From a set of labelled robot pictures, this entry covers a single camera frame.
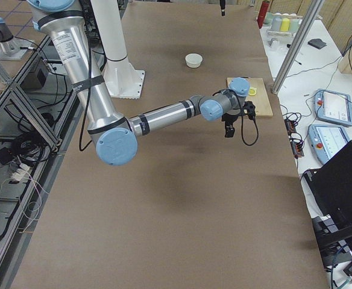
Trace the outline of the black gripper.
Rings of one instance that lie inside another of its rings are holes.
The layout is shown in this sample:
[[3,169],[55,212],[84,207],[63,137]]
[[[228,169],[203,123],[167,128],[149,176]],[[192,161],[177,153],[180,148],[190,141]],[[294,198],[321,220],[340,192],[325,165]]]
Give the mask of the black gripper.
[[232,115],[225,113],[221,117],[221,121],[224,122],[224,128],[225,128],[225,138],[232,138],[234,137],[234,133],[236,131],[234,127],[234,123],[238,120],[239,116],[238,115]]
[[226,0],[219,0],[219,6],[221,9],[221,16],[225,16]]

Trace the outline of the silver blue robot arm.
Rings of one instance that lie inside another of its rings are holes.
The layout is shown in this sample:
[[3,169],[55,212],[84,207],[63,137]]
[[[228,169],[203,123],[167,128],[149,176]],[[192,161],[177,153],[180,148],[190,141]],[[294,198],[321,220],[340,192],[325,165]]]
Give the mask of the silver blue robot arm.
[[145,73],[129,62],[115,1],[92,1],[95,22],[105,53],[101,70],[86,36],[85,9],[80,1],[30,1],[36,30],[50,36],[87,117],[88,133],[98,157],[119,166],[133,159],[137,138],[153,130],[202,115],[208,121],[221,119],[225,136],[234,134],[234,122],[255,118],[247,100],[250,89],[244,78],[235,78],[227,89],[212,96],[190,99],[127,118],[113,105],[114,97],[139,98]]

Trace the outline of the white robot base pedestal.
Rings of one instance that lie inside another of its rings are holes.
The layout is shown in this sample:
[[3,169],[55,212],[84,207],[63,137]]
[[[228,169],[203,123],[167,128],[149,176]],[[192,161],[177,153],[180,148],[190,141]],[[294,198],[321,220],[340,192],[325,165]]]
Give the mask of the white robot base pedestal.
[[117,1],[90,2],[107,59],[103,77],[110,96],[139,99],[145,78],[128,59]]

